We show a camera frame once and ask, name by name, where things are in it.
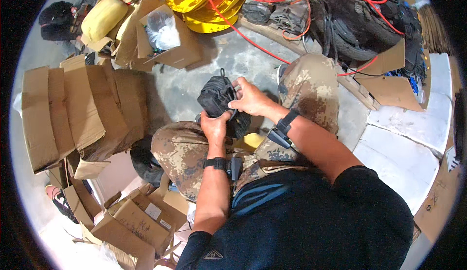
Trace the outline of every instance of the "person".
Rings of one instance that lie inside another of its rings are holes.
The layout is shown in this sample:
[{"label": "person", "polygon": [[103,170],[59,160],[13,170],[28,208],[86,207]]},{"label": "person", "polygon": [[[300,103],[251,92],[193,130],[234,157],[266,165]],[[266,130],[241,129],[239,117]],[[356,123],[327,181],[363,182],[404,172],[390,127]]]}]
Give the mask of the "person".
[{"label": "person", "polygon": [[[276,125],[292,118],[287,136],[299,154],[269,139],[252,154],[233,148],[225,136],[229,111],[215,119],[203,111],[201,124],[172,123],[154,134],[153,155],[197,204],[177,269],[399,269],[412,243],[413,216],[336,139],[333,61],[304,55],[279,80],[282,104],[239,77],[238,99],[229,107]],[[243,160],[237,184],[219,169],[221,161],[204,165],[233,156]]]},{"label": "person", "polygon": [[76,0],[74,4],[66,1],[52,3],[39,14],[38,22],[41,25],[41,37],[60,46],[63,55],[66,57],[71,56],[73,53],[80,54],[81,51],[71,42],[72,40],[81,42],[81,28],[75,27],[74,13],[79,10],[81,4],[94,6],[96,1]]}]

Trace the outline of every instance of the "concrete floor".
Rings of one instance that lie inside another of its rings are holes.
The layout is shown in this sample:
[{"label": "concrete floor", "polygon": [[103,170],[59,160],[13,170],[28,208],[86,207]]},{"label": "concrete floor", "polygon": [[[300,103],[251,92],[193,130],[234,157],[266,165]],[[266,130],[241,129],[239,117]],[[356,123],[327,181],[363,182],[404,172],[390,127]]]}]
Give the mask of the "concrete floor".
[{"label": "concrete floor", "polygon": [[[60,0],[48,0],[45,6]],[[293,61],[298,55],[283,46],[253,33],[247,29],[240,30],[250,39],[274,54]],[[227,30],[214,34],[199,34],[204,47],[204,60],[187,69],[174,69],[157,65],[152,74],[147,75],[148,87],[152,91],[148,102],[151,130],[154,132],[162,125],[182,120],[193,120],[201,111],[196,98],[202,86],[213,75],[225,68],[225,74],[231,79],[244,76],[261,90],[275,95],[277,91],[276,70],[281,62],[259,51],[243,40],[237,33]],[[40,28],[36,23],[28,36],[15,75],[14,95],[21,91],[21,81],[25,70],[49,65],[58,67],[65,59],[60,48],[52,42],[40,37]],[[350,92],[339,86],[340,113],[339,140],[349,149],[356,146],[368,116],[365,108]],[[270,128],[272,123],[265,119],[255,119],[252,130]],[[44,186],[49,181],[45,173],[32,173],[22,133],[21,118],[17,112],[11,113],[10,145],[15,177],[24,206],[32,226],[41,236],[44,249],[48,249],[55,259],[60,260],[60,268],[82,269],[77,261],[79,252],[73,248],[69,233],[79,235],[79,230],[64,219],[55,206],[44,194]]]}]

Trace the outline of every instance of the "white styrofoam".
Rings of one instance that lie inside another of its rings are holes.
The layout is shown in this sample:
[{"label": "white styrofoam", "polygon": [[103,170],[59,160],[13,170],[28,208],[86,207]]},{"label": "white styrofoam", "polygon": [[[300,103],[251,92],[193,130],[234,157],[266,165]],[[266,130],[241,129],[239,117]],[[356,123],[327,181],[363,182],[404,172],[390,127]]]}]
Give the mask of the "white styrofoam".
[{"label": "white styrofoam", "polygon": [[381,106],[379,111],[370,112],[368,124],[406,136],[433,149],[440,157],[446,149],[451,114],[451,100],[443,94],[431,92],[425,112]]},{"label": "white styrofoam", "polygon": [[428,148],[370,125],[353,154],[406,201],[413,215],[423,204],[440,168]]},{"label": "white styrofoam", "polygon": [[447,53],[430,54],[431,92],[438,92],[452,101],[451,65]]}]

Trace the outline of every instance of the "wooden pallet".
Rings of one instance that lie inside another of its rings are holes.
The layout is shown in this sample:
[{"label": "wooden pallet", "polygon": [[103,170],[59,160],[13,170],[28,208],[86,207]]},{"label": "wooden pallet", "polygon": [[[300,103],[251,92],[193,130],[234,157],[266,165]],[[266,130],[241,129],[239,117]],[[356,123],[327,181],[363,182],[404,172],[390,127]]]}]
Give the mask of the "wooden pallet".
[{"label": "wooden pallet", "polygon": [[[252,24],[241,15],[237,21],[237,24],[283,45],[284,47],[288,48],[290,51],[293,51],[298,55],[306,54],[305,48],[303,47],[301,41],[292,41],[284,39],[282,36],[282,30],[278,30],[269,26]],[[377,111],[380,108],[380,103],[378,103],[378,101],[369,94],[368,90],[364,86],[360,85],[355,79],[353,79],[351,75],[338,76],[337,82],[339,82],[342,86],[348,89],[349,92],[352,93],[356,98],[358,98],[359,101],[362,104],[364,104],[365,107],[367,107],[368,109]]]}]

